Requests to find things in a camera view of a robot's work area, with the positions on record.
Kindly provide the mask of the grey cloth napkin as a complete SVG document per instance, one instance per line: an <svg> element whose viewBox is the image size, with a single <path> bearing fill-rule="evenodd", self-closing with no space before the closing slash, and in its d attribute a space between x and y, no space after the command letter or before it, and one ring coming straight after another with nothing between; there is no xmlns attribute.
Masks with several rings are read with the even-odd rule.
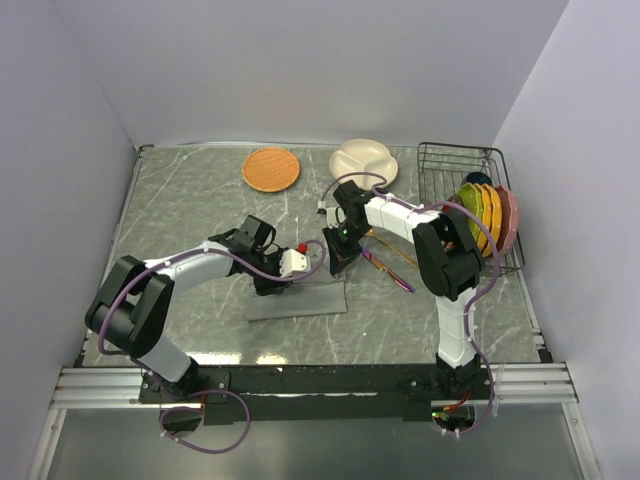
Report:
<svg viewBox="0 0 640 480"><path fill-rule="evenodd" d="M249 322L289 317L346 313L344 273L331 275L322 266L312 276L293 283L281 293L258 296L251 294L244 314Z"/></svg>

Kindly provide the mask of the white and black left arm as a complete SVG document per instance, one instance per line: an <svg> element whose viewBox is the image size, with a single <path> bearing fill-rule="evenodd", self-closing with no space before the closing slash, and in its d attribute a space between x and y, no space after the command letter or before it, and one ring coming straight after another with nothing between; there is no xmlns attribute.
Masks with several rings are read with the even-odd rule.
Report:
<svg viewBox="0 0 640 480"><path fill-rule="evenodd" d="M106 356L125 356L155 374L177 402L202 385L199 364L164 334L172 299L206 282L236 274L252 277L257 294L278 294L306 276L310 261L299 249L272 246L275 228L249 215L238 228L169 257L114 263L86 315Z"/></svg>

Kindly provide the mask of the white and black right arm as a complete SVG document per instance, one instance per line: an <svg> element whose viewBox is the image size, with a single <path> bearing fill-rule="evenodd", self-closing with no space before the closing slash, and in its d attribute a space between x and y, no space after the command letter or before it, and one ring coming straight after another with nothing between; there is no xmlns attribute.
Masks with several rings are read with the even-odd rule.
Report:
<svg viewBox="0 0 640 480"><path fill-rule="evenodd" d="M422 282L436 300L436 387L448 398L460 398L481 369L474 347L473 302L484 260L467 216L456 209L428 210L391 193L366 191L352 180L340 184L333 197L336 208L327 207L324 199L318 201L318 212L327 220L323 235L330 272L342 272L364 253L361 239L371 229L411 243Z"/></svg>

